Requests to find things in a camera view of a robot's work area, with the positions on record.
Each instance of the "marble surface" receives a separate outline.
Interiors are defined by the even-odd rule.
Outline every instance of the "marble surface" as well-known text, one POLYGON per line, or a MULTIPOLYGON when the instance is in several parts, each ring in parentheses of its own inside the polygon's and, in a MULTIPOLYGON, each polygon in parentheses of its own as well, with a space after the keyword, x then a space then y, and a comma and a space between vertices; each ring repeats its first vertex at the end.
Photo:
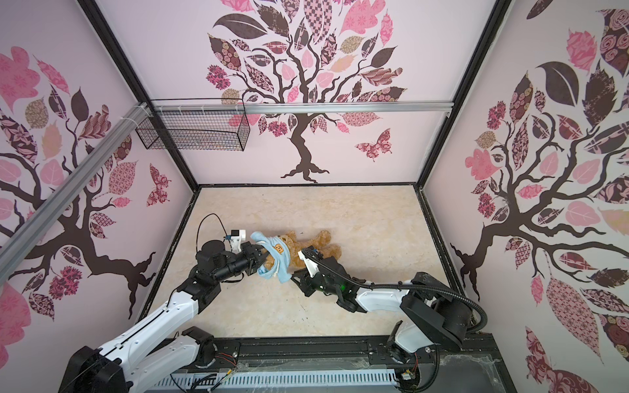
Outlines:
MULTIPOLYGON (((339 262, 352 276, 397 282, 428 272, 447 284, 437 251, 410 185, 205 188, 177 246, 153 302, 164 303, 195 265, 199 222, 217 213, 228 233, 245 229, 266 236, 289 230, 310 239, 319 230, 332 233, 342 247, 339 262)), ((205 220, 199 247, 221 239, 218 220, 205 220)), ((217 337, 388 335, 403 313, 349 313, 335 296, 315 292, 304 297, 292 282, 258 275, 237 284, 221 284, 221 293, 203 313, 182 326, 199 326, 217 337)))

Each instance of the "tree wall decal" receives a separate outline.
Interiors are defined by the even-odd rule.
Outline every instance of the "tree wall decal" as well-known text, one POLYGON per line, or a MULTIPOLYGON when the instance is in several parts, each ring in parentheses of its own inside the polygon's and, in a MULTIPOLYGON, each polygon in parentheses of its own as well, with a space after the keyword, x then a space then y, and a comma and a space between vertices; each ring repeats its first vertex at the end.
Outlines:
MULTIPOLYGON (((10 83, 19 83, 21 75, 32 79, 35 73, 39 78, 37 72, 28 69, 29 60, 25 50, 13 47, 11 51, 19 60, 21 68, 19 70, 15 67, 4 68, 9 72, 19 73, 9 75, 11 79, 5 74, 0 74, 3 83, 6 82, 3 84, 3 97, 11 93, 10 83)), ((8 59, 4 55, 0 56, 2 56, 0 62, 8 59)), ((14 151, 0 153, 0 190, 13 195, 12 201, 0 198, 0 220, 13 216, 18 218, 18 223, 12 228, 0 224, 0 233, 9 238, 24 225, 33 211, 43 204, 46 195, 49 194, 48 190, 54 191, 64 178, 78 167, 77 150, 85 148, 87 154, 91 153, 94 148, 87 141, 103 138, 111 127, 108 120, 109 109, 106 105, 102 105, 102 110, 90 115, 80 89, 70 97, 68 85, 56 69, 40 60, 38 66, 50 82, 50 93, 27 105, 25 119, 30 130, 15 120, 17 118, 15 114, 5 114, 0 110, 0 126, 8 140, 7 148, 14 151), (68 99, 64 99, 63 94, 70 98, 71 111, 66 109, 68 99), (49 119, 48 108, 54 119, 49 119), (62 127, 61 132, 71 141, 70 148, 62 146, 64 138, 59 131, 59 125, 62 127), (37 128, 45 128, 40 147, 33 137, 33 131, 41 132, 37 128), (23 213, 26 206, 29 208, 28 214, 23 213)), ((34 94, 31 91, 26 93, 17 98, 35 97, 39 94, 37 91, 34 94)), ((25 296, 35 312, 50 316, 54 320, 55 301, 77 293, 80 281, 87 276, 85 274, 87 268, 89 275, 116 274, 126 279, 130 291, 129 318, 131 318, 138 286, 148 286, 155 276, 154 273, 150 277, 143 274, 151 264, 154 252, 146 260, 134 265, 129 260, 99 255, 95 245, 95 241, 106 238, 103 227, 115 224, 106 215, 106 211, 123 208, 130 202, 130 199, 123 196, 135 179, 136 163, 123 162, 130 149, 131 138, 128 137, 59 217, 57 221, 61 224, 62 231, 45 243, 36 245, 25 258, 26 261, 34 260, 35 265, 17 270, 9 277, 11 279, 18 275, 31 275, 22 293, 27 292, 25 296), (109 193, 114 196, 108 200, 105 198, 97 200, 109 193)), ((167 187, 167 180, 163 181, 162 185, 164 183, 167 187)))
MULTIPOLYGON (((619 35, 617 30, 626 29, 629 11, 599 12, 604 16, 604 35, 619 35)), ((629 46, 625 41, 621 45, 629 46)), ((615 313, 629 310, 625 301, 607 291, 625 285, 629 272, 608 268, 604 259, 586 261, 579 254, 581 250, 598 249, 629 258, 627 249, 603 237, 610 231, 629 235, 629 211, 618 209, 619 204, 629 202, 629 180, 625 175, 608 179, 609 169, 617 171, 629 165, 625 143, 629 113, 622 112, 624 104, 617 100, 615 83, 615 79, 622 86, 628 82, 627 59, 606 55, 609 48, 601 44, 601 58, 594 63, 597 43, 588 32, 570 32, 567 49, 575 67, 592 66, 585 86, 579 85, 577 76, 577 72, 584 71, 575 71, 563 62, 547 62, 538 66, 545 72, 545 89, 534 88, 525 74, 508 101, 509 107, 499 101, 489 110, 489 130, 476 140, 479 148, 465 160, 471 175, 480 180, 471 192, 479 197, 478 211, 484 218, 480 239, 470 254, 451 246, 463 263, 460 274, 464 285, 469 276, 480 299, 477 269, 483 265, 489 247, 497 239, 507 238, 504 252, 515 251, 516 269, 531 261, 535 302, 543 301, 546 280, 545 298, 575 338, 600 357, 596 323, 600 320, 610 342, 629 361, 627 319, 600 314, 597 309, 615 313), (602 60, 608 63, 607 69, 602 60), (559 104, 554 105, 557 111, 545 110, 547 98, 559 104), (616 104, 621 108, 615 112, 624 113, 619 121, 615 120, 617 116, 608 119, 616 104), (564 113, 571 116, 574 109, 580 110, 587 123, 579 124, 564 115, 562 108, 567 108, 564 113), (530 146, 540 144, 529 154, 530 146), (595 201, 613 207, 595 209, 595 201), (572 241, 554 241, 557 235, 570 235, 572 241), (540 263, 540 253, 547 261, 549 276, 543 273, 546 270, 540 263), (558 272, 574 284, 591 283, 605 289, 577 290, 559 280, 558 272), (619 331, 610 328, 616 320, 624 324, 619 331)))
MULTIPOLYGON (((234 11, 253 11, 239 2, 225 0, 223 3, 231 6, 234 11)), ((242 97, 246 102, 275 104, 297 101, 393 102, 406 90, 388 86, 403 70, 384 68, 395 50, 395 47, 384 48, 393 33, 393 21, 388 13, 381 18, 378 25, 377 15, 384 10, 384 0, 375 0, 373 4, 370 0, 304 0, 304 18, 301 20, 295 18, 300 10, 299 0, 283 0, 281 8, 280 4, 275 4, 275 8, 273 4, 253 3, 266 27, 248 15, 235 13, 218 18, 214 26, 223 26, 242 40, 228 41, 208 34, 212 51, 220 64, 227 69, 225 71, 218 65, 211 65, 207 76, 207 80, 216 88, 225 90, 223 102, 231 102, 230 99, 240 97, 241 92, 228 89, 234 79, 244 83, 242 97), (332 12, 332 1, 342 3, 341 14, 343 6, 351 5, 348 9, 345 8, 339 33, 336 30, 330 33, 336 20, 332 12), (367 29, 375 26, 380 26, 378 32, 367 32, 367 29), (359 35, 347 37, 338 45, 337 34, 346 30, 352 30, 359 35), (263 47, 251 48, 249 43, 243 41, 263 36, 268 36, 270 40, 263 47), (375 50, 380 45, 379 42, 383 48, 375 50), (372 88, 364 89, 364 82, 372 88)), ((260 134, 268 130, 279 137, 290 132, 291 143, 297 149, 301 161, 282 178, 302 174, 304 180, 316 183, 310 177, 311 174, 329 171, 319 168, 313 162, 303 133, 307 130, 327 133, 328 122, 334 124, 339 131, 347 133, 347 125, 364 126, 380 118, 375 113, 345 113, 341 117, 342 120, 326 113, 294 113, 249 115, 248 120, 251 125, 258 124, 260 134)), ((233 124, 239 124, 239 120, 234 119, 233 124)), ((390 151, 383 150, 382 145, 378 144, 363 150, 367 145, 371 144, 361 143, 356 148, 366 151, 369 158, 376 158, 380 153, 390 151)), ((391 144, 387 142, 386 147, 390 149, 391 144)))

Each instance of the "butterfly decal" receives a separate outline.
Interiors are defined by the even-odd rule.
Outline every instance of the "butterfly decal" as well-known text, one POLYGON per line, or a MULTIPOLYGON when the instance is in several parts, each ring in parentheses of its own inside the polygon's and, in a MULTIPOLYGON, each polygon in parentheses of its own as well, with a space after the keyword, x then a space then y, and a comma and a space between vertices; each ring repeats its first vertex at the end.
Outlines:
POLYGON ((154 205, 156 203, 164 203, 168 201, 168 193, 164 190, 168 187, 168 183, 172 180, 168 180, 166 175, 160 175, 157 168, 150 164, 151 177, 153 178, 153 183, 155 183, 155 188, 148 195, 147 206, 154 205))
POLYGON ((380 153, 391 153, 391 133, 390 128, 387 128, 378 136, 378 141, 376 143, 359 143, 356 145, 356 148, 361 152, 366 152, 367 157, 371 158, 374 162, 376 162, 376 157, 380 155, 380 153))

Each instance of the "teddy bear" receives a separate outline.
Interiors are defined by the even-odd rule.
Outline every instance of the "teddy bear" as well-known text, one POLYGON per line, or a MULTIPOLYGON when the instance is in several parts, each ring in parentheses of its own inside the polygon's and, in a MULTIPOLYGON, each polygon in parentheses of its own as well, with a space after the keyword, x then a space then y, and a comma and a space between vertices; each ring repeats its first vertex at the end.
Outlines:
MULTIPOLYGON (((289 233, 278 237, 284 242, 284 244, 286 244, 288 250, 284 250, 282 245, 276 245, 275 249, 280 254, 284 252, 289 252, 291 256, 290 266, 296 268, 306 267, 304 261, 299 259, 299 255, 297 255, 297 252, 301 251, 302 248, 307 248, 310 246, 313 246, 317 250, 319 250, 319 252, 323 254, 324 258, 335 257, 338 260, 341 257, 341 246, 330 244, 330 241, 332 240, 332 235, 327 230, 319 232, 314 239, 308 241, 297 241, 297 235, 295 234, 295 231, 290 231, 289 233)), ((267 270, 271 270, 273 264, 275 264, 275 259, 271 255, 268 255, 266 261, 264 262, 264 267, 266 267, 267 270)))

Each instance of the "pink wall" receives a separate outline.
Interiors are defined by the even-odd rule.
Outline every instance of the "pink wall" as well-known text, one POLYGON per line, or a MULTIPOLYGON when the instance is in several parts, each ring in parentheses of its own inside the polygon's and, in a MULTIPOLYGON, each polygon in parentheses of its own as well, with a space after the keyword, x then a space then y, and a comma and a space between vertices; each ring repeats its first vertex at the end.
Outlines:
MULTIPOLYGON (((152 98, 243 95, 248 104, 336 102, 345 94, 348 102, 451 100, 492 5, 491 0, 100 2, 152 98), (315 4, 321 6, 321 23, 313 17, 315 4), (279 24, 270 22, 273 15, 279 24), (259 27, 250 31, 238 20, 259 27), (313 38, 312 50, 296 44, 287 49, 296 36, 313 38), (278 61, 275 70, 271 57, 278 61), (317 64, 317 58, 325 61, 317 64)), ((326 115, 317 121, 325 131, 314 133, 310 120, 299 116, 295 128, 288 114, 264 119, 286 127, 275 136, 252 116, 244 152, 182 154, 200 183, 414 182, 443 113, 377 113, 360 125, 326 115), (376 145, 386 130, 390 150, 376 145), (356 147, 363 143, 379 154, 375 162, 356 147), (215 170, 225 162, 230 171, 215 170), (292 171, 297 173, 282 178, 292 171)))
MULTIPOLYGON (((4 243, 135 100, 75 2, 0 9, 4 243)), ((56 391, 71 354, 135 322, 190 196, 131 134, 1 287, 3 390, 56 391)))
POLYGON ((519 392, 626 391, 628 24, 515 2, 427 185, 519 392))

